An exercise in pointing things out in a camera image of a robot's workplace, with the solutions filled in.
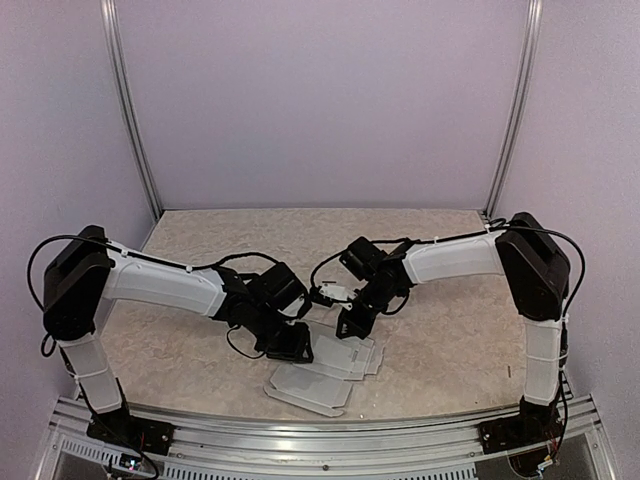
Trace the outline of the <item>white paper box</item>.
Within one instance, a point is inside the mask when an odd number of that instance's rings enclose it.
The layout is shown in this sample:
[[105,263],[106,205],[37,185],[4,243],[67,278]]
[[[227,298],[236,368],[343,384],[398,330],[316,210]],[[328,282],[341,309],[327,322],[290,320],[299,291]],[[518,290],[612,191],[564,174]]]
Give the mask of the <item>white paper box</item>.
[[313,361],[279,366],[264,393],[324,417],[340,417],[355,384],[378,373],[384,345],[369,337],[339,339],[332,327],[317,322],[309,327]]

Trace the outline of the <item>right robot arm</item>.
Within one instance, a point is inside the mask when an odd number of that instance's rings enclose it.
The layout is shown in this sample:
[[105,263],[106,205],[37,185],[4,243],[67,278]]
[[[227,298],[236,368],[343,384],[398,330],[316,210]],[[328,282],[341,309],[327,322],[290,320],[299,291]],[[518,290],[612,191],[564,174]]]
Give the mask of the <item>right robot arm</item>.
[[498,277],[524,323],[525,378],[520,409],[511,433],[523,444],[535,442],[551,424],[560,400],[561,370],[568,353],[570,260],[560,235],[527,212],[505,224],[443,239],[403,239],[386,251],[361,236],[340,254],[340,263],[362,287],[341,309],[340,339],[367,337],[391,302],[422,285],[474,277]]

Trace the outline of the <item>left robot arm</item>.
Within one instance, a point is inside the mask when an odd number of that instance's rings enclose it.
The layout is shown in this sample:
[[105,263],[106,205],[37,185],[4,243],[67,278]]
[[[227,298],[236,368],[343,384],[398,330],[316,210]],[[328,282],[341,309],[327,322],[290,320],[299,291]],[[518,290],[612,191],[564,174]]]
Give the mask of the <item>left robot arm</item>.
[[310,329],[303,318],[311,308],[308,289],[276,259],[261,273],[239,273],[221,259],[194,266],[150,256],[109,240],[103,228],[56,235],[64,248],[43,274],[40,308],[47,335],[71,367],[88,406],[102,414],[102,430],[121,445],[140,434],[137,418],[124,410],[125,395],[96,331],[104,300],[130,301],[184,310],[244,328],[259,357],[310,363]]

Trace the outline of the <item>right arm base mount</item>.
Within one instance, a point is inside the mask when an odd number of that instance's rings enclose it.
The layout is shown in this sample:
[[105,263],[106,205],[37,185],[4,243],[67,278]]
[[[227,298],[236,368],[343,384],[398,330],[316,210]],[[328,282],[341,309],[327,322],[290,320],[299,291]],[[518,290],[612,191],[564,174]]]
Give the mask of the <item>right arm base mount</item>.
[[543,424],[535,417],[515,415],[481,422],[478,434],[483,453],[488,455],[550,441],[562,429],[559,419]]

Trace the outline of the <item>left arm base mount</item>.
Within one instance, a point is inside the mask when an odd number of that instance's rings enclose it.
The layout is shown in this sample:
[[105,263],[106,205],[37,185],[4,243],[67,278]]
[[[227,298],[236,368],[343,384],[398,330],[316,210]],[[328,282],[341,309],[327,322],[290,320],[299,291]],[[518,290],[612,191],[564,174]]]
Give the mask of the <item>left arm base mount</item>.
[[123,418],[94,417],[88,428],[90,438],[127,447],[131,450],[166,456],[175,426],[171,423],[135,416]]

